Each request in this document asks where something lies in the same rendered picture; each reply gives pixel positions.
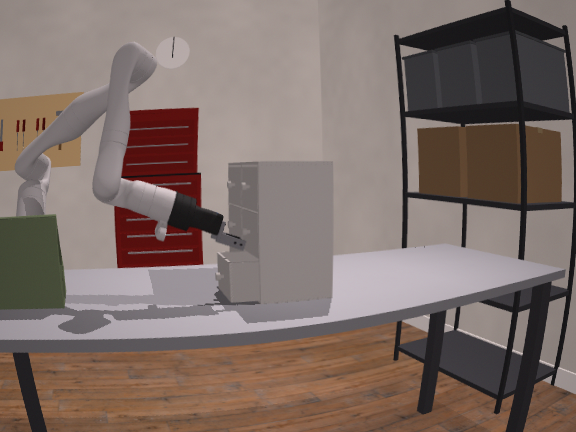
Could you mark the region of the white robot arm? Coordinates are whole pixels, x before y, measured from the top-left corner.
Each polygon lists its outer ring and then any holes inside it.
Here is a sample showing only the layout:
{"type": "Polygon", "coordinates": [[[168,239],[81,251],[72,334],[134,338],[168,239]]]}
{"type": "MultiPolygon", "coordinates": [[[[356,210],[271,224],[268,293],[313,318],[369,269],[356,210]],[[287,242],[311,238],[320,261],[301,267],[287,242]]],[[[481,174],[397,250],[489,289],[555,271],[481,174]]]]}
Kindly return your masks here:
{"type": "Polygon", "coordinates": [[[51,160],[43,152],[80,137],[105,112],[92,182],[93,194],[103,203],[148,215],[156,186],[121,176],[130,132],[128,94],[143,84],[156,66],[156,58],[140,44],[124,44],[114,56],[110,84],[74,99],[21,152],[15,172],[28,182],[19,187],[16,216],[46,215],[51,160]]]}

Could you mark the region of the white chest of drawers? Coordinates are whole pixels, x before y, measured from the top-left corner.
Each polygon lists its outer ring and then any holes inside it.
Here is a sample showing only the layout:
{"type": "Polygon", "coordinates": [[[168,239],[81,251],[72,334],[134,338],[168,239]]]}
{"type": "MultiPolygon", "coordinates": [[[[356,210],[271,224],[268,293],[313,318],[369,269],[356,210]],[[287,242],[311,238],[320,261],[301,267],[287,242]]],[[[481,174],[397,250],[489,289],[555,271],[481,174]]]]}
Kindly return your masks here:
{"type": "Polygon", "coordinates": [[[260,304],[332,298],[333,161],[228,163],[257,167],[260,304]]]}

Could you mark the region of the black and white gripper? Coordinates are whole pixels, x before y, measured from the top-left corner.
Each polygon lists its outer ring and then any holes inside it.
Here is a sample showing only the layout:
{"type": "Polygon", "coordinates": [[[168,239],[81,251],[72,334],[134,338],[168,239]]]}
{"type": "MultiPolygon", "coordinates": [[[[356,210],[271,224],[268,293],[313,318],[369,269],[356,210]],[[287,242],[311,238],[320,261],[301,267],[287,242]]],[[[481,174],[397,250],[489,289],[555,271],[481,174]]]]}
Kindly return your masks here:
{"type": "Polygon", "coordinates": [[[246,244],[245,240],[223,232],[226,225],[226,222],[223,221],[224,216],[201,208],[196,203],[196,198],[156,186],[147,215],[147,217],[158,221],[158,227],[155,228],[156,238],[164,241],[167,225],[184,231],[193,227],[211,233],[211,238],[215,239],[215,242],[243,251],[246,244]]]}

